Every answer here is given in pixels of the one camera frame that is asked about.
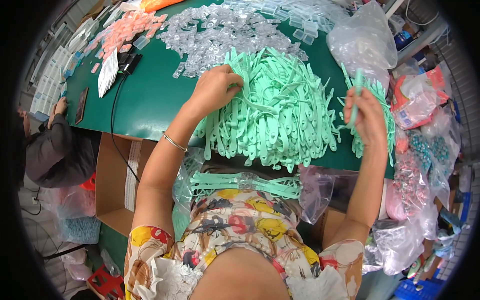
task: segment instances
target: gray jacket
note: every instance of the gray jacket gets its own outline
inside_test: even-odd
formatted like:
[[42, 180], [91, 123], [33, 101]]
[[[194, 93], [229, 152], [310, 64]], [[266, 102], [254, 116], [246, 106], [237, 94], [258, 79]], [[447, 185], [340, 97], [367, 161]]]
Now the gray jacket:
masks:
[[100, 132], [70, 127], [56, 114], [51, 130], [35, 134], [27, 146], [27, 177], [43, 188], [84, 183], [96, 170], [100, 137]]

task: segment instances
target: person in gray jacket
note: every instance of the person in gray jacket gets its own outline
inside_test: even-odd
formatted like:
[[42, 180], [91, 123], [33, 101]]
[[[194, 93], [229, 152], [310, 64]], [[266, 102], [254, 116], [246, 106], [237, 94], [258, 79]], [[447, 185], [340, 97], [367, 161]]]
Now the person in gray jacket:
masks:
[[62, 97], [52, 108], [47, 130], [30, 134], [30, 122], [25, 111], [26, 137], [25, 173], [36, 185], [43, 188], [61, 188], [80, 185], [96, 170], [101, 133], [70, 127], [64, 114], [67, 99]]

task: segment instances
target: woman's arm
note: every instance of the woman's arm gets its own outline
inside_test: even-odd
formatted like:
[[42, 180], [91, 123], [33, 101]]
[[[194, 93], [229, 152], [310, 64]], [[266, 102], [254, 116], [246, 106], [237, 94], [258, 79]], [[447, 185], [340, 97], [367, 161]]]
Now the woman's arm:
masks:
[[347, 92], [345, 99], [345, 123], [350, 119], [353, 103], [359, 108], [355, 129], [364, 144], [363, 157], [345, 219], [333, 239], [323, 241], [324, 249], [348, 239], [365, 244], [382, 201], [388, 159], [383, 110], [378, 100], [368, 90], [363, 89], [361, 96], [356, 97], [352, 88]]
[[[242, 78], [234, 74], [228, 65], [206, 71], [165, 134], [177, 144], [186, 147], [198, 122], [230, 102], [241, 86]], [[184, 154], [168, 140], [160, 138], [138, 185], [132, 229], [151, 225], [174, 236], [172, 186]]]

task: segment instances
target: white lace trim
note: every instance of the white lace trim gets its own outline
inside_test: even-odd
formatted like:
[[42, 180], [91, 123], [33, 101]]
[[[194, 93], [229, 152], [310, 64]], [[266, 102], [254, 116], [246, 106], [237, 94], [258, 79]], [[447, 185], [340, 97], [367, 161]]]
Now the white lace trim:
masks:
[[151, 261], [153, 281], [150, 289], [139, 286], [142, 299], [187, 300], [204, 275], [182, 261], [157, 257]]
[[349, 299], [342, 276], [333, 267], [326, 266], [317, 278], [287, 277], [286, 282], [294, 300]]

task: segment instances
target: silver bangle bracelet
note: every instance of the silver bangle bracelet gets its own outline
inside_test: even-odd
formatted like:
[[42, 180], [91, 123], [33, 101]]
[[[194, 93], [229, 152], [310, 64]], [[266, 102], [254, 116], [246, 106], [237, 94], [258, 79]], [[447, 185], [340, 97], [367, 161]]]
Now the silver bangle bracelet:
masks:
[[188, 151], [188, 147], [186, 148], [183, 148], [182, 146], [180, 146], [179, 144], [177, 144], [176, 142], [174, 142], [168, 135], [165, 134], [165, 131], [162, 131], [162, 135], [163, 137], [169, 141], [172, 145], [174, 145], [175, 147], [177, 147], [178, 149], [180, 149], [181, 151], [183, 152], [187, 152]]

